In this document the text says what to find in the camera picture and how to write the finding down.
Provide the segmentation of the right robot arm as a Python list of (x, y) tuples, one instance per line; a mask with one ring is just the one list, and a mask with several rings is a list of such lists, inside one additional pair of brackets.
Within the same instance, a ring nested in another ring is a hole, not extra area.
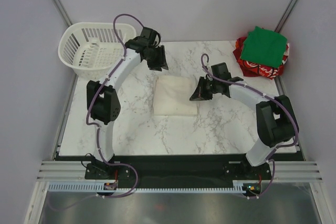
[(237, 100), (256, 112), (258, 140), (246, 153), (246, 162), (240, 166), (241, 174), (248, 179), (259, 173), (273, 153), (285, 143), (295, 141), (299, 128), (289, 98), (285, 95), (271, 97), (247, 85), (240, 77), (232, 77), (226, 63), (202, 65), (207, 75), (200, 77), (190, 101), (207, 101), (215, 94)]

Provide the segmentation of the cream white t shirt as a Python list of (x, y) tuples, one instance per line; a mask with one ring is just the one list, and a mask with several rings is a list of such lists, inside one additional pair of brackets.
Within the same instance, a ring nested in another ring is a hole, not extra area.
[(190, 96), (196, 88), (194, 78), (177, 76), (159, 76), (153, 97), (155, 116), (196, 116), (196, 102)]

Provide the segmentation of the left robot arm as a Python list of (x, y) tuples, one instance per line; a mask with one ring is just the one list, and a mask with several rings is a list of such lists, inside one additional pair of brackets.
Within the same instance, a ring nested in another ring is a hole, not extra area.
[(154, 29), (143, 27), (139, 36), (123, 45), (123, 55), (99, 81), (89, 81), (86, 86), (87, 115), (86, 124), (96, 128), (96, 150), (94, 157), (101, 161), (97, 173), (103, 178), (111, 178), (115, 165), (112, 135), (114, 122), (121, 111), (118, 90), (142, 61), (150, 70), (168, 70), (165, 48), (160, 44), (161, 35)]

